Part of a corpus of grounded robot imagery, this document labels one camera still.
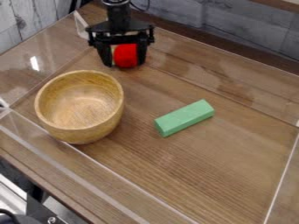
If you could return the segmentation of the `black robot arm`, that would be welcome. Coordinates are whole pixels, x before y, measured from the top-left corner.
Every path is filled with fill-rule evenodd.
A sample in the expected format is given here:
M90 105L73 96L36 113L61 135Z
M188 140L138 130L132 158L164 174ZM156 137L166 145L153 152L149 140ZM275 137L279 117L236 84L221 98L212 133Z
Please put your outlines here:
M130 0L101 0L106 20L85 28L88 44L106 67L133 68L145 63L146 47L154 42L154 26L130 17Z

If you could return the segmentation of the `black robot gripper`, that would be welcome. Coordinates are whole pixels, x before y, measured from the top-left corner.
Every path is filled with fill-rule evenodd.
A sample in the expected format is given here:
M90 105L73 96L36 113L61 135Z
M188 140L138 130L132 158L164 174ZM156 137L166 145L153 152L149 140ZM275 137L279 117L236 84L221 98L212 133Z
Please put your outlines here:
M110 45L136 43L137 65L145 63L146 47L154 42L154 26L141 20L130 20L120 27L109 21L85 28L88 44L94 46L102 64L112 67Z

